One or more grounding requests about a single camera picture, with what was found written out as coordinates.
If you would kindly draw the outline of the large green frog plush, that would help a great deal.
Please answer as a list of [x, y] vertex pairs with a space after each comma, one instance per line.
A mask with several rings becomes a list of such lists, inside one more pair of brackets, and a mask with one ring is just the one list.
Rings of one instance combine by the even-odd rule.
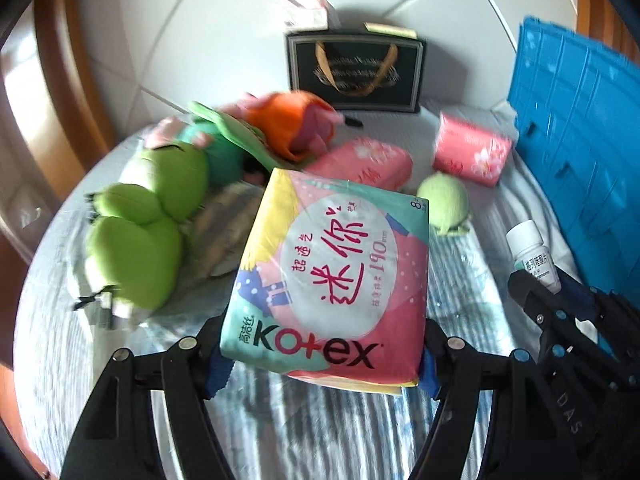
[[183, 258], [182, 227], [208, 189], [204, 152], [170, 141], [139, 148], [117, 182], [89, 194], [84, 271], [89, 290], [74, 305], [114, 330], [135, 326], [166, 304]]

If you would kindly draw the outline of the Kotex sanitary pad pack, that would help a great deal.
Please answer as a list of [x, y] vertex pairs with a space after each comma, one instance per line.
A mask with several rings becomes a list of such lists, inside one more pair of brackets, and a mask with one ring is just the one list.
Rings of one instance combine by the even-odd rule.
[[235, 277], [220, 351], [322, 386], [413, 387], [427, 277], [426, 200], [274, 170]]

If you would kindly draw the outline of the white medicine bottle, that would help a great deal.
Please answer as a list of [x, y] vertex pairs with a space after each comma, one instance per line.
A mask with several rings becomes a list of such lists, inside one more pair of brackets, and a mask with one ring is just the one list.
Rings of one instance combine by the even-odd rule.
[[533, 275], [552, 294], [561, 291], [558, 272], [534, 220], [521, 222], [506, 232], [506, 242], [515, 270]]

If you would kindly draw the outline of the striped blue bed sheet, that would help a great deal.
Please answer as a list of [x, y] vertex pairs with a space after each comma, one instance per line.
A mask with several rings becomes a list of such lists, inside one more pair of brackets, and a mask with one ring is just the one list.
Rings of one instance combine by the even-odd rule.
[[[55, 215], [29, 268], [14, 336], [17, 406], [28, 444], [58, 474], [96, 376], [118, 347], [163, 350], [219, 312], [221, 280], [165, 311], [140, 333], [99, 340], [72, 307], [87, 227], [88, 193], [115, 182], [138, 147], [133, 134], [90, 171]], [[506, 289], [513, 261], [506, 232], [534, 220], [553, 260], [575, 269], [558, 220], [518, 154], [493, 188], [468, 184], [470, 232], [433, 237], [427, 313], [449, 335], [480, 351], [535, 351], [539, 333]], [[309, 385], [244, 364], [207, 405], [217, 437], [240, 479], [403, 479], [418, 458], [436, 406], [408, 388], [398, 396]]]

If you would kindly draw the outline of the small green round plush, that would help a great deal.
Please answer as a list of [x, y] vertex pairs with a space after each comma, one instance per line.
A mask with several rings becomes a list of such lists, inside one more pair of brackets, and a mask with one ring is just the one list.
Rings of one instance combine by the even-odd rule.
[[435, 172], [418, 187], [416, 196], [428, 203], [428, 224], [438, 236], [462, 236], [470, 232], [471, 207], [461, 181]]

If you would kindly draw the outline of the pink tissue pack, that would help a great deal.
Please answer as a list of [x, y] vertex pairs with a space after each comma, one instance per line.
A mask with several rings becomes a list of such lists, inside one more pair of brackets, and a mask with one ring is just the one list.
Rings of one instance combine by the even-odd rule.
[[512, 148], [513, 140], [501, 133], [440, 113], [433, 168], [493, 188]]
[[412, 168], [413, 161], [407, 151], [360, 136], [322, 155], [305, 171], [318, 177], [397, 191], [410, 179]]

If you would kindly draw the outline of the blue plastic storage crate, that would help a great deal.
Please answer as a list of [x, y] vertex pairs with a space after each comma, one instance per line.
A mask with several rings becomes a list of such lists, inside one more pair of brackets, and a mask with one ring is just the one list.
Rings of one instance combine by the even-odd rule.
[[529, 16], [508, 102], [516, 149], [582, 279], [639, 301], [639, 69], [597, 40]]

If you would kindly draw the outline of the pig plush teal shirt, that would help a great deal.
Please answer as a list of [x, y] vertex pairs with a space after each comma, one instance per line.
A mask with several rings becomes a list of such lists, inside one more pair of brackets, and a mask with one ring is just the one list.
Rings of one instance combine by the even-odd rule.
[[191, 144], [204, 154], [211, 188], [222, 188], [244, 179], [244, 152], [213, 122], [205, 119], [184, 122], [178, 117], [167, 117], [145, 135], [143, 145], [145, 148], [163, 148], [175, 142]]

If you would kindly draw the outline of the green dinosaur plush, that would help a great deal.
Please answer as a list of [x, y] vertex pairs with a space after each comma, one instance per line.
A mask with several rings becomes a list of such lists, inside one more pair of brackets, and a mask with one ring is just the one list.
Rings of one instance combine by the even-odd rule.
[[294, 162], [288, 162], [274, 154], [262, 132], [247, 122], [236, 119], [227, 113], [213, 110], [199, 102], [192, 102], [189, 105], [189, 110], [195, 117], [214, 124], [222, 136], [252, 155], [268, 171], [272, 171], [274, 168], [288, 170], [299, 168]]

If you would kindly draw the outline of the pig plush orange dress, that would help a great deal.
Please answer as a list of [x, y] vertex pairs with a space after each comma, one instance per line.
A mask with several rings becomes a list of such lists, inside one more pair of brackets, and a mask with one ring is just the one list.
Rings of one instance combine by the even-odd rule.
[[270, 150], [288, 162], [326, 154], [338, 126], [363, 127], [360, 120], [302, 90], [272, 92], [260, 98], [249, 94], [217, 110], [259, 130]]

